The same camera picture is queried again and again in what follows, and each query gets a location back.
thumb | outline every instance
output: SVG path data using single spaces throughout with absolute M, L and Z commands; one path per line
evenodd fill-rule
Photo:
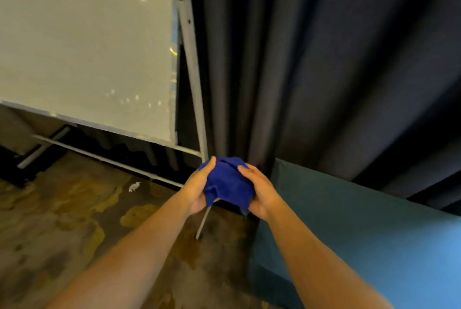
M 250 179 L 253 183 L 256 179 L 256 174 L 251 171 L 249 168 L 245 168 L 244 166 L 238 166 L 238 171 L 245 177 Z
M 211 160 L 206 164 L 205 167 L 202 168 L 200 172 L 203 172 L 206 176 L 210 174 L 210 172 L 213 170 L 213 168 L 216 166 L 216 157 L 213 156 L 211 157 Z

person's left thumb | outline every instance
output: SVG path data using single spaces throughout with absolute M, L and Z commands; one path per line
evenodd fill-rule
M 206 176 L 208 176 L 208 174 L 210 174 L 210 172 L 213 170 L 215 166 L 216 166 L 216 157 L 213 156 L 211 157 L 207 165 L 201 169 L 200 172 L 203 172 Z

person's left hand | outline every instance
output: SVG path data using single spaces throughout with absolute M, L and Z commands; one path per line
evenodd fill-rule
M 210 174 L 215 166 L 216 157 L 213 156 L 203 169 L 200 171 L 197 170 L 190 175 L 184 187 L 179 191 L 190 206 L 189 215 L 201 211 L 206 206 L 203 189 L 205 188 L 208 174 Z

black curtain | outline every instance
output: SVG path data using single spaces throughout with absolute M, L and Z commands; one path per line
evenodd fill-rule
M 461 210 L 461 0 L 192 2 L 211 152 Z

person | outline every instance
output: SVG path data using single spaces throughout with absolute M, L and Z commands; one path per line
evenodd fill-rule
M 139 308 L 153 286 L 188 216 L 206 205 L 203 189 L 216 165 L 213 157 L 149 219 L 84 271 L 48 306 L 49 309 Z M 283 201 L 256 167 L 239 166 L 256 197 L 249 209 L 269 223 L 295 288 L 306 308 L 392 306 L 326 247 Z

